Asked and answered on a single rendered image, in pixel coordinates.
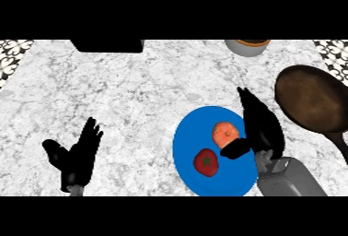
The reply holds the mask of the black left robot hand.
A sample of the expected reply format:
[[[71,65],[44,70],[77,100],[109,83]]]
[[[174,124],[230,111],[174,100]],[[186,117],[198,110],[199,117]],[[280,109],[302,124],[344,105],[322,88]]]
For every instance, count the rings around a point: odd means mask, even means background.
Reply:
[[[49,162],[61,171],[61,190],[69,195],[67,187],[75,184],[86,187],[92,180],[102,136],[96,119],[90,117],[78,142],[69,150],[53,139],[46,139],[43,142]]]

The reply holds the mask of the orange squash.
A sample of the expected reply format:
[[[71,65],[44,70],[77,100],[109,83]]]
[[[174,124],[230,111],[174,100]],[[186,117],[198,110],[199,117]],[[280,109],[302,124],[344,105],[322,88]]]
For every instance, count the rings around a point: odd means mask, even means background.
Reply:
[[[218,122],[213,131],[213,140],[224,148],[239,138],[239,131],[230,122]]]

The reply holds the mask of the dark brown frying pan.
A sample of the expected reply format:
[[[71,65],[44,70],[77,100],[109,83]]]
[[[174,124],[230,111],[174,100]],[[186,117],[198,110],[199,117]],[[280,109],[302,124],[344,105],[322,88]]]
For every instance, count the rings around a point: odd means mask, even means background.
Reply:
[[[274,99],[289,120],[332,141],[348,164],[348,87],[320,68],[292,65],[276,78]]]

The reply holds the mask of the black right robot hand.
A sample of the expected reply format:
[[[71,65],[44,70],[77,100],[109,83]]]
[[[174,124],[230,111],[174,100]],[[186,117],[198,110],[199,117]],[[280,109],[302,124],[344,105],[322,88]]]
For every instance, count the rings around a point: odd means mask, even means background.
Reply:
[[[266,103],[246,88],[238,88],[243,107],[243,123],[246,137],[238,138],[220,151],[229,159],[238,159],[251,150],[273,151],[271,159],[280,159],[286,147],[285,134],[279,119]]]

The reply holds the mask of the grey pot with orange rim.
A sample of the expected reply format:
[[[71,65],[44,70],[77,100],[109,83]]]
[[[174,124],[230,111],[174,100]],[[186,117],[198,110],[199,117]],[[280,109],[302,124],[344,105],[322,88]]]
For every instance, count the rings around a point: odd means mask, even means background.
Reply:
[[[230,51],[245,57],[260,55],[270,44],[270,40],[226,40],[224,42]]]

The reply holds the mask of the blue plate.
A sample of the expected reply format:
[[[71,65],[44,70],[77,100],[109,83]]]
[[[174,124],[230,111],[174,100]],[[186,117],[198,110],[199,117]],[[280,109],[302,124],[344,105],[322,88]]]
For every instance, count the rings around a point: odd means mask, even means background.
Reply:
[[[220,148],[213,139],[213,130],[218,122],[229,122],[245,137],[242,117],[218,106],[204,106],[183,118],[173,139],[173,159],[177,172],[186,186],[196,195],[242,196],[252,189],[257,180],[254,154],[249,151],[238,159],[220,156]],[[217,174],[207,177],[196,171],[195,157],[205,149],[217,154]]]

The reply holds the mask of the black appliance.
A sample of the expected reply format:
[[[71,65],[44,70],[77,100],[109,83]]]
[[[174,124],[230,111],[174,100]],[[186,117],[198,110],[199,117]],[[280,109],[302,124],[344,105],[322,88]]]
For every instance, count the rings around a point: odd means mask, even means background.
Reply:
[[[72,40],[72,44],[84,53],[140,53],[143,40]]]

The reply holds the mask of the red tomato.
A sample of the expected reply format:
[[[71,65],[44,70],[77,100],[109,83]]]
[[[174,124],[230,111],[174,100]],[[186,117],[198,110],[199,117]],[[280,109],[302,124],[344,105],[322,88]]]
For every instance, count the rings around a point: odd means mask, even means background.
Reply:
[[[210,148],[204,148],[198,153],[193,166],[205,177],[213,177],[218,173],[218,156]]]

